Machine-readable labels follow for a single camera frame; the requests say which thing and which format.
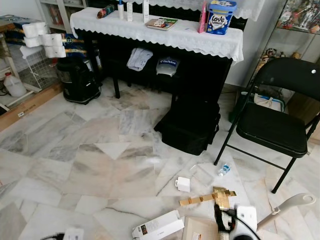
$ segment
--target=folded towel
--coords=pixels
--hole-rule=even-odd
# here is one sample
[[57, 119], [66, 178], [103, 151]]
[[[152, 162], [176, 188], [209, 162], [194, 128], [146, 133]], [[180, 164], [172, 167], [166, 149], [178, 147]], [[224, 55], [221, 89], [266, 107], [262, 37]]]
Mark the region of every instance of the folded towel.
[[130, 59], [126, 66], [129, 69], [135, 70], [137, 72], [140, 72], [142, 69], [144, 69], [145, 65], [147, 64], [148, 60], [153, 56], [154, 54], [152, 51], [148, 49], [143, 48], [134, 48], [131, 52]]

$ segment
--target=bottle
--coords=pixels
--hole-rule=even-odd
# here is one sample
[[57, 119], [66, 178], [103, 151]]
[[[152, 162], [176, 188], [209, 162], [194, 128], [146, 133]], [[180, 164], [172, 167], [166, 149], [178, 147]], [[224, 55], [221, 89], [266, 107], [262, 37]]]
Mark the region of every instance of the bottle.
[[22, 84], [22, 81], [12, 76], [11, 72], [5, 73], [5, 80], [3, 85], [9, 91], [12, 97], [21, 97], [27, 93], [25, 86]]
[[222, 177], [226, 175], [229, 171], [230, 171], [230, 164], [225, 163], [223, 167], [219, 170], [218, 175]]

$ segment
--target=blue package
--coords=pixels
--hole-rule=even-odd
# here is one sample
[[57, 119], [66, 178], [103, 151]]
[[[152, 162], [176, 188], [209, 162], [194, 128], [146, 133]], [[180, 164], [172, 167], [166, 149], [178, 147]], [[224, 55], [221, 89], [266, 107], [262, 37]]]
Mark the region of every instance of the blue package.
[[230, 25], [234, 11], [237, 9], [235, 1], [213, 0], [207, 6], [209, 11], [206, 32], [225, 35]]

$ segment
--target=plastic jug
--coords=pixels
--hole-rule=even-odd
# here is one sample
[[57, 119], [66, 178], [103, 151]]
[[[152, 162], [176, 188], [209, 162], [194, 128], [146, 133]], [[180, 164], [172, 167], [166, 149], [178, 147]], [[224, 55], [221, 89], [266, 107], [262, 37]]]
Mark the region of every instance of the plastic jug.
[[11, 72], [5, 73], [5, 80], [3, 85], [9, 91], [12, 97], [21, 97], [27, 93], [25, 86], [21, 80], [15, 76], [12, 76]]

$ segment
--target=book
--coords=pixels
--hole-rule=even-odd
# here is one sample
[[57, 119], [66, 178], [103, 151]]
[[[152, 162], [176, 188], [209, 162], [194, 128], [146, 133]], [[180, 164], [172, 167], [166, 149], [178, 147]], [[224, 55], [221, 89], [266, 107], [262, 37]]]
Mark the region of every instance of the book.
[[158, 19], [151, 19], [145, 25], [148, 28], [151, 28], [151, 29], [158, 29], [158, 30], [168, 31], [177, 22], [178, 22], [178, 19], [160, 17]]

